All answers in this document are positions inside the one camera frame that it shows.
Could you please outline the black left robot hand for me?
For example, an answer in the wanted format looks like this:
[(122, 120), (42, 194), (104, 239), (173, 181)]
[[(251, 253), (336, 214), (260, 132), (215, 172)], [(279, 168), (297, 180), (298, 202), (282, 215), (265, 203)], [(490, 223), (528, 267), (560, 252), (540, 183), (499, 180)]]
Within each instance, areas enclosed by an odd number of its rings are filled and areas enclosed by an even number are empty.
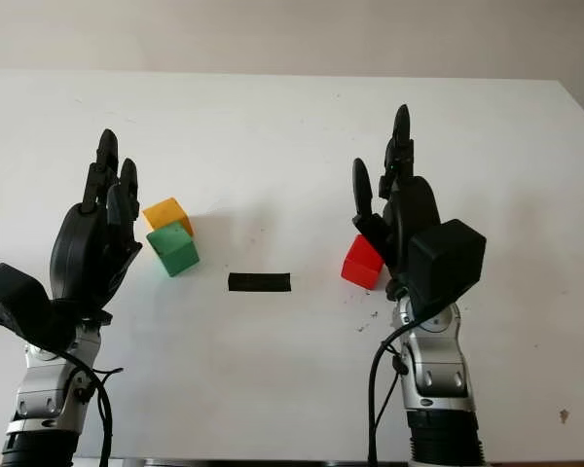
[(119, 162), (118, 139), (103, 130), (82, 201), (67, 212), (51, 255), (53, 299), (81, 319), (107, 326), (104, 307), (121, 286), (142, 244), (133, 225), (139, 213), (137, 168)]

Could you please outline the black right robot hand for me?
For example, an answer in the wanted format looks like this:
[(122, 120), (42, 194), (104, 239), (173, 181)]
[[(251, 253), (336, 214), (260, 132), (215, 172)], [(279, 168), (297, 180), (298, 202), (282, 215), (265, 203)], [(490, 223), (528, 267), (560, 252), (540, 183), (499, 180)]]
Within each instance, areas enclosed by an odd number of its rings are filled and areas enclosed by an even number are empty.
[(408, 244), (413, 235), (440, 223), (436, 200), (429, 183), (414, 173), (415, 142), (410, 133), (410, 112), (401, 105), (384, 156), (384, 174), (379, 181), (379, 197), (386, 200), (383, 213), (372, 210), (372, 190), (364, 161), (354, 160), (352, 188), (356, 215), (352, 224), (381, 256), (390, 279), (387, 298), (395, 302), (410, 287)]

